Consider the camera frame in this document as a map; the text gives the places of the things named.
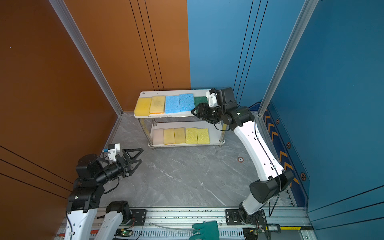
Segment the yellow foam sponge front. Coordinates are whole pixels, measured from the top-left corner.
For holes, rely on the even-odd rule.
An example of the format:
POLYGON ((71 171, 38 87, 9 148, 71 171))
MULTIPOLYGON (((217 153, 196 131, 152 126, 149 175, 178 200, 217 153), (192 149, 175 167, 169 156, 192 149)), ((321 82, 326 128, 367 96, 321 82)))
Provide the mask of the yellow foam sponge front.
POLYGON ((175 144, 175 129, 164 129, 164 144, 175 144))

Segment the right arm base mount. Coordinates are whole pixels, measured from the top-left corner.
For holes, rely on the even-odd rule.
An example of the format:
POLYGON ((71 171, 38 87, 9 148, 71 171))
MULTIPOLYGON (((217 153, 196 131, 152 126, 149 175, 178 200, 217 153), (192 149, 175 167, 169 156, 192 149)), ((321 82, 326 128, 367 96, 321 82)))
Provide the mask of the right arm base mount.
POLYGON ((256 225, 266 226, 268 224, 264 210, 249 215, 244 209, 227 209, 226 221, 228 226, 256 225))

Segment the pale pink foam sponge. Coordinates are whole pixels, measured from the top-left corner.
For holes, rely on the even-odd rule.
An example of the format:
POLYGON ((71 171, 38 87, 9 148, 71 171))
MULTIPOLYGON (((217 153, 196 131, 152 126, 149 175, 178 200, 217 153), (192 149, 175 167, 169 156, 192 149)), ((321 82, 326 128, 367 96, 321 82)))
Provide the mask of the pale pink foam sponge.
POLYGON ((164 129, 155 129, 153 134, 153 145, 162 145, 164 143, 164 129))

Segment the blue sponge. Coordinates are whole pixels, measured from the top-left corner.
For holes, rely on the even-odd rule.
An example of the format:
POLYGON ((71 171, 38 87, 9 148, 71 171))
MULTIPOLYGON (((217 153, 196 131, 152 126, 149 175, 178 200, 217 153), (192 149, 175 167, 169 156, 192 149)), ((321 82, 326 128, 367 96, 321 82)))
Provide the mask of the blue sponge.
POLYGON ((165 114, 179 113, 180 110, 180 98, 177 96, 166 96, 165 101, 165 114))
POLYGON ((179 95, 179 101, 180 101, 180 112, 190 112, 192 109, 195 108, 193 94, 179 95))

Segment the yellow foam sponge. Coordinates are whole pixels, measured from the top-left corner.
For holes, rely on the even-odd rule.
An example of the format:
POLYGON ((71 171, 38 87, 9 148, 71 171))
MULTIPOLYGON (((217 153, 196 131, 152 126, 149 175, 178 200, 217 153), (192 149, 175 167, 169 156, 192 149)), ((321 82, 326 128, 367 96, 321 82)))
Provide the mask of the yellow foam sponge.
POLYGON ((175 144, 175 129, 164 129, 164 144, 175 144))
POLYGON ((175 134, 175 144, 185 144, 186 143, 186 130, 185 128, 174 129, 175 134))
POLYGON ((165 96, 154 96, 152 97, 150 114, 163 114, 165 112, 165 96))

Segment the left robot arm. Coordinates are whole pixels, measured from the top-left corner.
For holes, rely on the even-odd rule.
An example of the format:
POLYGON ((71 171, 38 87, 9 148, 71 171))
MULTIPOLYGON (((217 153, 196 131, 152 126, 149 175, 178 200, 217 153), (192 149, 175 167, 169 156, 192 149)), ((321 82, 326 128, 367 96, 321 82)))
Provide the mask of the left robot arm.
MULTIPOLYGON (((123 149, 122 154, 115 155, 115 162, 103 167, 106 159, 96 154, 88 154, 79 159, 73 190, 68 197, 66 207, 66 240, 88 240, 94 219, 98 212, 102 196, 109 194, 104 185, 120 178, 132 176, 142 160, 139 156, 142 148, 123 149)), ((127 236, 121 226, 134 227, 145 225, 146 210, 131 210, 127 201, 114 201, 106 208, 104 220, 98 230, 97 240, 113 240, 115 237, 127 236)))

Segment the green scouring sponge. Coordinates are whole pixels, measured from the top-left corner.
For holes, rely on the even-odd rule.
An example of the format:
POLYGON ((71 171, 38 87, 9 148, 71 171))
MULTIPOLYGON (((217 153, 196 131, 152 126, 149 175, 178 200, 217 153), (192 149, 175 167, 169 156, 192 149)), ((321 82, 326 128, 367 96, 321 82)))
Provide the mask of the green scouring sponge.
POLYGON ((203 97, 194 97, 194 104, 197 107, 201 103, 208 103, 208 99, 206 96, 203 97))

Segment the yellow-green sponge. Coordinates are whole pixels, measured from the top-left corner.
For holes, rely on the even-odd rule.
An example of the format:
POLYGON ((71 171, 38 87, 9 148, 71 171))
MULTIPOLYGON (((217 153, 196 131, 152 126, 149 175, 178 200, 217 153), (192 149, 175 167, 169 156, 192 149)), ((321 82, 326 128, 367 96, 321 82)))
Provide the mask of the yellow-green sponge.
POLYGON ((186 129, 186 144, 187 145, 198 144, 197 128, 187 128, 186 129))
POLYGON ((210 144, 209 129, 197 129, 198 144, 208 145, 210 144))

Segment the thick yellow sponge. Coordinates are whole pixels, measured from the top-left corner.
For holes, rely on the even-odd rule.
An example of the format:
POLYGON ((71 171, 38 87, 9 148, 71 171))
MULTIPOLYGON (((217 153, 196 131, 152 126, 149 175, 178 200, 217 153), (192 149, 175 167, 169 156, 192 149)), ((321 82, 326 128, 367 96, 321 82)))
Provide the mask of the thick yellow sponge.
POLYGON ((152 98, 138 98, 134 114, 136 117, 147 117, 150 115, 152 98))

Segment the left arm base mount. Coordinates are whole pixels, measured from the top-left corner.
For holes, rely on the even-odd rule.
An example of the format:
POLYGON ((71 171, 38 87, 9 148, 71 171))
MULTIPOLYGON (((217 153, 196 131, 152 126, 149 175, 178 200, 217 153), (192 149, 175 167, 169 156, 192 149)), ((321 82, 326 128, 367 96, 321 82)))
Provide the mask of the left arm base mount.
POLYGON ((135 227, 135 226, 144 226, 147 216, 146 209, 131 209, 131 218, 127 222, 127 226, 135 227))

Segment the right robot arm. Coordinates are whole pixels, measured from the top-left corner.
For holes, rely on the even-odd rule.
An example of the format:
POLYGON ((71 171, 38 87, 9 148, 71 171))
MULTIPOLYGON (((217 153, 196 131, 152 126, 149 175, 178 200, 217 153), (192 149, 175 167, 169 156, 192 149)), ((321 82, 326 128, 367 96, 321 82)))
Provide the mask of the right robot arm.
POLYGON ((249 108, 238 105, 232 88, 211 89, 206 97, 207 102, 192 109, 192 115, 213 125, 227 125, 255 165, 259 179, 250 184, 250 195, 239 205, 240 220, 251 224, 270 199, 280 197, 294 180, 294 174, 285 170, 274 157, 258 129, 255 116, 249 108))

